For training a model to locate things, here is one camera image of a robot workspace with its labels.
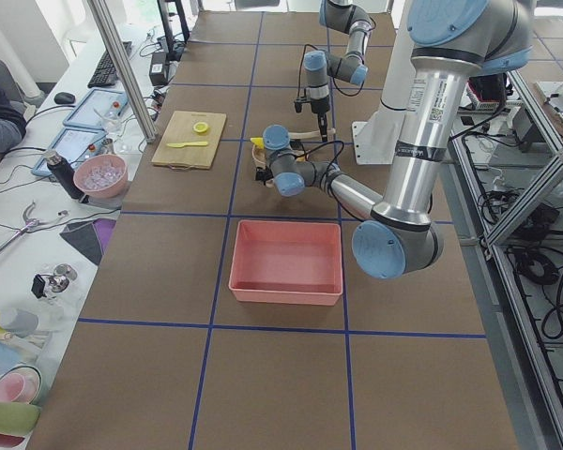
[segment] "computer mouse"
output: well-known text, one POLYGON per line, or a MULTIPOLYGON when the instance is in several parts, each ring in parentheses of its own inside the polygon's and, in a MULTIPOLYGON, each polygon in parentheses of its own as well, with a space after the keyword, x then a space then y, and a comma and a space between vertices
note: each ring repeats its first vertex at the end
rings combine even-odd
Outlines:
POLYGON ((69 92, 59 92, 54 96, 54 103, 57 105, 70 105, 75 103, 75 96, 69 92))

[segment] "green cup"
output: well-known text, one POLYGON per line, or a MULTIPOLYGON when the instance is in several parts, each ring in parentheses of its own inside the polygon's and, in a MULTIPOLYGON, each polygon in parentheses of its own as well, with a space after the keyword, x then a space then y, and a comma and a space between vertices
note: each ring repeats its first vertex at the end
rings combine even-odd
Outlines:
POLYGON ((0 402, 0 434, 25 436, 34 429, 41 409, 27 403, 0 402))

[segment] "small bowl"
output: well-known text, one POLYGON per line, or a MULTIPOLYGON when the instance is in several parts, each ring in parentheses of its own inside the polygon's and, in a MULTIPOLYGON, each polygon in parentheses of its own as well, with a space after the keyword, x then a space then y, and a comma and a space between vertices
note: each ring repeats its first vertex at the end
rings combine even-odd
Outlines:
POLYGON ((38 400, 42 380, 32 366, 17 366, 0 377, 0 401, 33 403, 38 400))
POLYGON ((86 160, 77 168, 75 174, 73 175, 73 183, 75 183, 75 186, 85 194, 97 199, 116 197, 123 191, 128 183, 128 165, 123 158, 118 157, 117 155, 97 155, 86 160), (103 166, 107 161, 110 162, 113 167, 123 169, 121 177, 107 187, 101 187, 99 189, 88 189, 85 187, 84 179, 94 168, 103 166))

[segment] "yellow spoon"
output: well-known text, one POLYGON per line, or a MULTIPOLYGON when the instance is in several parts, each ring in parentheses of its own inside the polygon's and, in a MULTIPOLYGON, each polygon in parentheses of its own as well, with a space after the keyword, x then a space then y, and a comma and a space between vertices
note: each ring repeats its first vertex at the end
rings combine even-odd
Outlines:
POLYGON ((208 141, 196 141, 196 142, 170 142, 167 143, 168 147, 173 148, 183 148, 183 147, 206 147, 208 141))

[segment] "white desk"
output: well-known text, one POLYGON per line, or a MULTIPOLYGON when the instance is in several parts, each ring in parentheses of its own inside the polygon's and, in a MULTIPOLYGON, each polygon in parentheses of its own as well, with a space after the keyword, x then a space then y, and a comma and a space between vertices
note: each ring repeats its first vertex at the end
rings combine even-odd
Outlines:
MULTIPOLYGON (((140 90, 145 96, 148 96, 153 90, 148 78, 150 57, 139 55, 139 50, 149 43, 146 41, 146 31, 138 27, 123 26, 119 33, 123 40, 133 42, 130 56, 131 66, 138 79, 140 90)), ((42 111, 54 106, 53 96, 61 91, 70 92, 80 100, 87 92, 87 82, 103 52, 104 45, 100 37, 96 36, 91 39, 39 110, 42 111)), ((122 90, 121 82, 118 82, 114 89, 122 90)), ((27 128, 25 139, 19 146, 46 148, 62 128, 62 121, 68 112, 69 109, 63 108, 46 112, 33 119, 27 128)), ((123 117, 126 118, 131 115, 131 108, 128 108, 123 117)), ((144 136, 137 121, 130 120, 127 123, 123 138, 132 149, 131 153, 121 155, 129 165, 129 179, 132 179, 141 156, 138 146, 140 145, 141 148, 144 146, 144 136)), ((21 150, 7 155, 0 163, 0 181, 6 180, 18 164, 33 166, 39 158, 41 158, 40 152, 33 150, 21 150)), ((0 190, 34 180, 37 180, 37 178, 30 173, 29 169, 19 168, 8 184, 0 185, 0 190)), ((23 209, 31 202, 36 203, 36 208, 31 216, 42 220, 56 218, 57 212, 62 210, 68 210, 68 216, 63 221, 72 218, 85 218, 100 211, 106 211, 86 204, 79 204, 73 201, 59 184, 41 180, 29 186, 0 193, 0 223, 11 227, 21 227, 23 225, 23 209)), ((117 215, 118 213, 112 213, 104 217, 117 218, 117 215)), ((60 329, 53 333, 36 362, 36 366, 42 372, 43 379, 48 385, 53 382, 84 299, 97 271, 97 267, 93 263, 59 236, 62 230, 63 227, 56 227, 45 232, 26 234, 0 254, 0 308, 33 309, 33 305, 38 301, 31 293, 34 274, 45 273, 47 268, 52 270, 60 263, 68 263, 79 274, 78 279, 74 281, 74 286, 71 285, 74 287, 74 291, 71 291, 68 295, 69 297, 76 296, 77 301, 66 304, 66 316, 60 329)), ((0 245, 8 240, 13 233, 11 230, 0 227, 0 245)), ((17 448, 24 448, 25 444, 26 442, 17 448)))

